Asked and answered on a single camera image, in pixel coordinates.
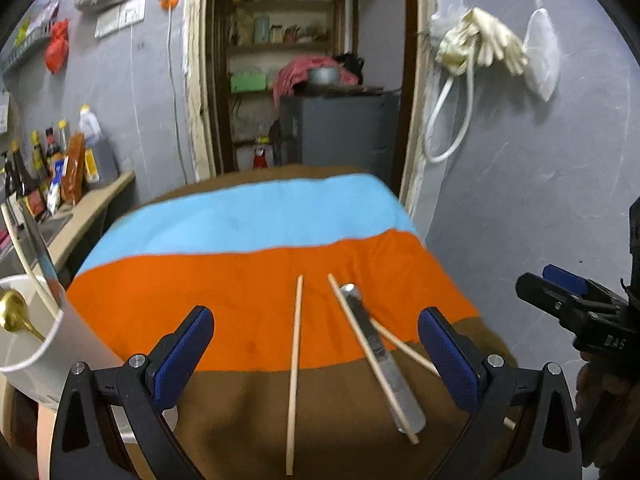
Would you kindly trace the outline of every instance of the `green box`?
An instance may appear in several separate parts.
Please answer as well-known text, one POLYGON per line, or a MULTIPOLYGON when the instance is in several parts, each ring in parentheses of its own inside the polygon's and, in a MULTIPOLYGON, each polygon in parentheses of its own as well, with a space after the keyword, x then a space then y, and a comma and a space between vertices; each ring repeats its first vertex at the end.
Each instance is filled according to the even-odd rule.
POLYGON ((262 72, 244 72, 231 76, 231 91, 234 94, 259 92, 265 88, 267 88, 267 76, 262 72))

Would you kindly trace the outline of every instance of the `gold spoon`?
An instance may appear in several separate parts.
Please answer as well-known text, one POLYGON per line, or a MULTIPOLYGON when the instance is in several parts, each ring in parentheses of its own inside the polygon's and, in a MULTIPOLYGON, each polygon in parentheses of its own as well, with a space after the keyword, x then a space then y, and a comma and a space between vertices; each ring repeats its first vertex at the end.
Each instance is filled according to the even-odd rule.
POLYGON ((44 336, 29 321, 27 302, 15 290, 0 287, 0 327, 7 332, 28 330, 44 343, 44 336))

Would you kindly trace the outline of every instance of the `jar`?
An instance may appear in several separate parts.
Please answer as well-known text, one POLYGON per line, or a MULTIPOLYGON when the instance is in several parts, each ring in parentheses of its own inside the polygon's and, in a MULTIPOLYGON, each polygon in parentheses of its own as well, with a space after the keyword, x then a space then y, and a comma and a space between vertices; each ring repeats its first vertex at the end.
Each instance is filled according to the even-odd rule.
POLYGON ((282 43, 284 41, 284 29, 282 25, 271 25, 271 43, 282 43))
POLYGON ((271 20, 268 16, 256 16, 254 20, 254 43, 269 43, 271 20))
POLYGON ((293 27, 287 27, 287 30, 284 31, 284 42, 295 43, 297 40, 298 40, 298 26, 294 25, 293 27))

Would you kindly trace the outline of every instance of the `blue gripper pad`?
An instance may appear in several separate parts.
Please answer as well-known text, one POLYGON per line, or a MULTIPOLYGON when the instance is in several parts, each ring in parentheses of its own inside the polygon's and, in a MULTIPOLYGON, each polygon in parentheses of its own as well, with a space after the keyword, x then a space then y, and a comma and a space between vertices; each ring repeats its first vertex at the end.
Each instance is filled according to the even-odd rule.
POLYGON ((149 354, 145 384, 156 413, 174 407, 213 338, 211 311, 194 307, 174 333, 164 336, 149 354))
POLYGON ((546 266, 542 270, 542 277, 548 282, 554 283, 576 296, 583 296, 588 290, 587 281, 584 278, 572 274, 568 270, 556 267, 555 265, 549 264, 546 266))
POLYGON ((418 336, 456 406, 473 414, 486 387, 486 371, 476 346, 458 335, 435 307, 418 316, 418 336))

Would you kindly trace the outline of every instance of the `wall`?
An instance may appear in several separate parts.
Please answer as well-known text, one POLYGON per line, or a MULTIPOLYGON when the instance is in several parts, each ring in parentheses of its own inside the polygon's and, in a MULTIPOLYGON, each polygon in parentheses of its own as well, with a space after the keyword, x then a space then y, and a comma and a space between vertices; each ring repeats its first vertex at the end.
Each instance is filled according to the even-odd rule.
POLYGON ((404 14, 404 0, 358 0, 364 84, 388 90, 402 86, 404 14))
MULTIPOLYGON (((556 93, 546 104, 504 67, 479 71, 474 116, 426 242, 521 365, 558 362, 573 387, 583 362, 571 335, 518 300, 514 284, 554 263, 622 293, 628 208, 640 194, 640 69, 596 0, 542 3, 562 49, 556 93)), ((465 4, 521 38, 534 10, 533 0, 465 4)))
MULTIPOLYGON (((143 22, 101 40, 94 40, 95 17, 82 15, 71 0, 61 1, 59 18, 70 20, 66 69, 51 75, 42 56, 36 55, 5 77, 20 107, 24 133, 38 129, 44 136, 44 130, 61 118, 75 128, 79 107, 87 102, 111 140, 120 169, 136 171, 133 203, 182 186, 166 58, 168 17, 158 0, 146 0, 143 22)), ((184 0, 174 12, 171 50, 180 145, 192 181, 182 76, 183 5, 184 0)), ((23 149, 28 142, 22 140, 23 149)))

